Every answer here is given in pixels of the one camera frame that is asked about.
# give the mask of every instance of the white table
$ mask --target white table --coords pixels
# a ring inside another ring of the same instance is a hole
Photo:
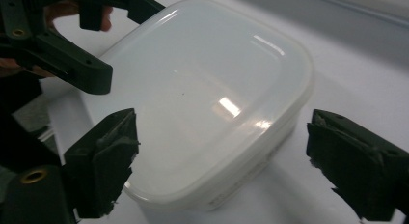
[[[157,0],[168,6],[180,0]],[[211,212],[159,212],[124,193],[108,217],[82,223],[358,223],[353,210],[306,156],[306,123],[313,109],[339,113],[409,151],[409,30],[320,0],[215,0],[286,33],[303,44],[315,65],[314,93],[294,132],[272,162],[221,208]],[[57,27],[68,39],[100,56],[137,25],[115,10],[109,33],[78,28],[77,17]],[[76,93],[58,79],[42,83],[59,149],[90,127],[76,113]],[[395,214],[393,223],[402,223]]]

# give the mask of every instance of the container lid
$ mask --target container lid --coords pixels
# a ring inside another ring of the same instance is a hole
[[[140,153],[125,190],[153,208],[185,208],[234,170],[310,94],[312,63],[283,34],[209,0],[178,2],[102,60],[111,93],[82,94],[94,124],[134,107]]]

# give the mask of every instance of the white surface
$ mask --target white surface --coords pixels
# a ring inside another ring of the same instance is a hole
[[[111,93],[81,93],[87,113],[96,125],[135,109],[142,145],[126,192],[162,210],[215,204],[288,134],[276,136],[313,83],[296,42],[209,0],[174,4],[101,59]]]
[[[179,0],[158,0],[170,5]],[[409,31],[320,0],[216,0],[293,37],[311,53],[314,93],[301,110],[296,129],[271,164],[220,209],[212,212],[158,212],[139,207],[126,194],[101,220],[83,223],[357,223],[352,209],[305,155],[306,122],[314,108],[339,113],[409,151]],[[121,16],[112,17],[119,23]],[[62,30],[76,43],[100,46],[120,31],[83,40],[77,24]],[[72,93],[50,101],[59,144],[69,147],[86,131],[86,118]],[[401,223],[397,214],[393,223]]]
[[[341,0],[363,9],[393,15],[409,22],[409,0]]]

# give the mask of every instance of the black mechanical part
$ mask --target black mechanical part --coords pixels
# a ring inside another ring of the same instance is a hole
[[[108,94],[112,67],[46,27],[43,7],[58,1],[0,0],[0,57],[15,58],[28,70],[39,66],[86,93]],[[128,17],[138,23],[164,8],[154,0],[76,1],[80,27],[90,30],[100,30],[103,6],[127,9]]]
[[[14,177],[9,183],[2,224],[74,224],[61,168],[44,165]]]
[[[1,224],[73,224],[109,214],[132,173],[138,153],[134,110],[107,116],[65,153],[66,164],[44,164],[19,172],[0,204]]]
[[[109,115],[65,153],[80,217],[100,218],[113,209],[138,153],[135,119],[133,109]]]
[[[409,214],[409,153],[343,116],[315,110],[307,155],[333,190],[369,221]]]
[[[0,165],[15,173],[46,165],[61,166],[60,157],[30,135],[0,100]]]

